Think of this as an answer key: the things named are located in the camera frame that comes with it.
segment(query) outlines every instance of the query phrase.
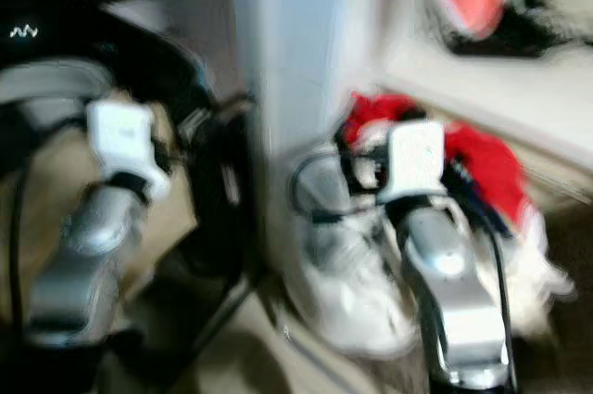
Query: floor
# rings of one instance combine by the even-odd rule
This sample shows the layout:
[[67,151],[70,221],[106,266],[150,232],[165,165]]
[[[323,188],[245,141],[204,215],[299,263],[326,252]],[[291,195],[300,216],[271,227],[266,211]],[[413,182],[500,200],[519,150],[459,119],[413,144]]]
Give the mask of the floor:
[[[549,224],[550,255],[578,286],[578,298],[552,311],[557,344],[517,343],[523,393],[593,390],[593,212]],[[348,360],[305,330],[283,303],[273,279],[260,285],[179,378],[170,394],[425,392],[422,353],[389,363]]]
[[194,275],[178,249],[124,308],[122,326],[144,335],[142,351],[109,351],[98,377],[105,394],[165,392],[250,292],[246,279]]

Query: shelf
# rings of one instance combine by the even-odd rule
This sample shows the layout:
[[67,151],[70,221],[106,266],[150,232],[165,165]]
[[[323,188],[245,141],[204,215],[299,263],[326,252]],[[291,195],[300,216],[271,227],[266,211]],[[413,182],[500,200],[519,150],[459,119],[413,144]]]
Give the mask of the shelf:
[[420,37],[395,46],[382,86],[593,170],[593,49],[520,60],[456,57]]

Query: white logo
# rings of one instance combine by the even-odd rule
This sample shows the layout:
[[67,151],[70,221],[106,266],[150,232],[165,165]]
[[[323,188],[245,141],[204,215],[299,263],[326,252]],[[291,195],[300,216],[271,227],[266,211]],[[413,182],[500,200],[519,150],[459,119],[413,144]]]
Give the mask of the white logo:
[[37,37],[37,32],[39,32],[37,28],[34,29],[29,25],[25,25],[23,29],[19,28],[18,26],[15,26],[15,29],[10,32],[10,38],[12,39],[15,36],[25,38],[29,37],[29,34],[32,37]]

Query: power cord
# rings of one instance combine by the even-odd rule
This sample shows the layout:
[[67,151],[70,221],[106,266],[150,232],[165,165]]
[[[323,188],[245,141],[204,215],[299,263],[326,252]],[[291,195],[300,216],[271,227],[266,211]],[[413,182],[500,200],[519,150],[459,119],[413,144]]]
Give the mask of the power cord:
[[[377,154],[373,153],[373,152],[370,155],[360,155],[360,156],[348,155],[348,156],[352,156],[353,158],[367,158],[367,159],[377,160],[377,157],[376,157]],[[335,157],[336,157],[336,154],[330,153],[330,152],[319,153],[317,155],[309,156],[298,164],[298,166],[296,167],[296,169],[293,172],[291,179],[290,179],[290,183],[289,183],[289,187],[288,187],[288,192],[289,192],[288,198],[289,198],[289,202],[290,202],[291,206],[293,207],[294,211],[297,214],[310,219],[311,222],[314,224],[340,222],[344,217],[356,215],[356,214],[359,214],[362,212],[372,210],[376,207],[385,205],[385,203],[378,204],[375,202],[374,204],[372,204],[370,206],[364,206],[364,207],[356,208],[353,210],[346,210],[346,211],[331,211],[331,210],[311,210],[311,211],[309,211],[309,210],[306,210],[300,204],[300,202],[298,201],[298,197],[297,197],[297,185],[298,185],[298,179],[299,179],[300,174],[305,169],[307,169],[308,166],[310,166],[312,163],[314,163],[318,160],[332,159]],[[437,193],[433,193],[433,194],[423,193],[422,195],[419,195],[419,197],[442,197],[442,196],[444,196],[444,195],[437,194]],[[492,246],[492,250],[494,252],[494,258],[495,258],[495,262],[496,262],[496,266],[497,266],[497,275],[498,275],[498,290],[500,292],[500,311],[502,314],[502,322],[504,324],[504,329],[505,329],[507,357],[509,360],[509,379],[510,379],[512,392],[514,394],[518,394],[519,393],[519,384],[517,381],[515,360],[514,360],[514,356],[512,353],[511,313],[509,310],[509,296],[508,296],[508,290],[507,290],[507,279],[506,279],[506,275],[504,273],[504,259],[502,256],[502,249],[500,247],[499,241],[497,240],[497,235],[494,230],[494,227],[492,226],[491,221],[489,220],[486,213],[482,210],[482,208],[480,208],[476,204],[472,203],[472,201],[469,198],[462,197],[461,195],[456,195],[454,199],[461,206],[462,210],[472,213],[473,215],[475,215],[475,217],[478,220],[480,220],[480,224],[485,229],[486,235],[488,237],[488,240],[489,240],[489,242]],[[398,201],[398,199],[394,199],[392,201],[389,201],[389,203],[394,203],[397,201]]]

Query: black cable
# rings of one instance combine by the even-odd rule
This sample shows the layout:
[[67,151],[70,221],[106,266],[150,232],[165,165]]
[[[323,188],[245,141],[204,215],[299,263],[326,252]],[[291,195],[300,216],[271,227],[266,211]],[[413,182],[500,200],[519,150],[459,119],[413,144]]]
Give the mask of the black cable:
[[509,379],[511,381],[511,389],[514,394],[519,393],[519,382],[517,380],[517,368],[515,366],[515,360],[512,353],[512,333],[511,333],[511,311],[509,309],[509,292],[507,289],[507,277],[504,273],[504,257],[502,256],[502,249],[500,243],[497,240],[492,223],[488,219],[487,215],[474,204],[465,200],[462,197],[456,199],[463,210],[468,210],[482,221],[482,227],[486,231],[492,250],[494,252],[494,261],[497,264],[498,274],[498,291],[500,292],[500,311],[502,314],[502,322],[504,323],[505,330],[505,341],[507,345],[507,356],[509,359]]
[[31,171],[31,161],[26,160],[20,169],[12,200],[10,237],[8,240],[8,275],[10,283],[10,305],[12,324],[18,340],[23,337],[22,293],[20,287],[20,218],[25,197],[25,189]]
[[[361,207],[353,210],[345,210],[345,211],[329,211],[329,210],[306,210],[298,201],[297,197],[297,185],[298,185],[298,178],[300,174],[312,163],[321,160],[321,159],[331,159],[335,158],[336,154],[331,152],[323,152],[318,153],[316,155],[309,156],[303,159],[297,166],[295,171],[293,172],[290,182],[288,184],[288,200],[293,208],[293,210],[298,213],[300,216],[304,218],[309,218],[313,223],[335,223],[340,222],[342,218],[351,215],[357,215],[359,213],[372,210],[376,207],[376,205],[368,206],[368,207]],[[358,159],[377,159],[377,157],[373,154],[370,155],[352,155],[353,158]]]

